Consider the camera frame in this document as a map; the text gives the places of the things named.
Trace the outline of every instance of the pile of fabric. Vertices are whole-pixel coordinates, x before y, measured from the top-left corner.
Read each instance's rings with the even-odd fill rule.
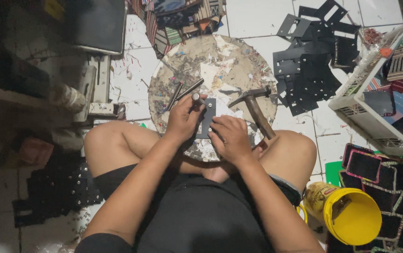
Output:
[[[147,37],[158,59],[178,43],[211,34],[221,25],[225,0],[127,0],[129,14],[147,26]]]

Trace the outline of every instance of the yellow bucket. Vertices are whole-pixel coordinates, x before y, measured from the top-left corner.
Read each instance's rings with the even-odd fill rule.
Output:
[[[342,204],[344,199],[347,203],[338,213],[338,204]],[[309,214],[324,221],[330,233],[344,244],[367,244],[381,229],[378,205],[360,189],[315,182],[308,186],[303,205]]]

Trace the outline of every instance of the round wooden board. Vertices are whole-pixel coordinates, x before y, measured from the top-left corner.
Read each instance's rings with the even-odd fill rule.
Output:
[[[157,66],[148,92],[150,114],[160,134],[165,133],[169,113],[165,107],[177,85],[184,82],[181,92],[200,78],[205,82],[193,92],[216,98],[216,115],[231,115],[247,121],[249,140],[255,146],[263,135],[245,105],[241,102],[232,108],[227,105],[244,91],[270,85],[277,93],[276,80],[264,58],[244,41],[220,36],[199,36],[176,45]],[[258,104],[272,125],[277,106],[269,98],[257,98]],[[219,161],[210,139],[191,139],[185,145],[184,154],[200,161]]]

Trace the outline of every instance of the plastic crate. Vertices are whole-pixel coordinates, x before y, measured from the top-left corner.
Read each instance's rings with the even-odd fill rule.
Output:
[[[384,47],[395,49],[403,38],[403,25],[384,35]],[[362,93],[372,78],[386,61],[379,52],[371,51],[367,56],[371,59],[366,66],[359,66],[348,82],[337,92],[329,103],[329,107],[345,120],[351,121],[353,127],[381,152],[391,155],[403,155],[403,135],[387,123],[364,101]]]

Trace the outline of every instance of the green plastic piece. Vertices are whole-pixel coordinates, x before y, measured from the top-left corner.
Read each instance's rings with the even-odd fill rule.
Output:
[[[326,182],[334,186],[342,187],[339,179],[339,171],[342,170],[342,161],[325,164]]]

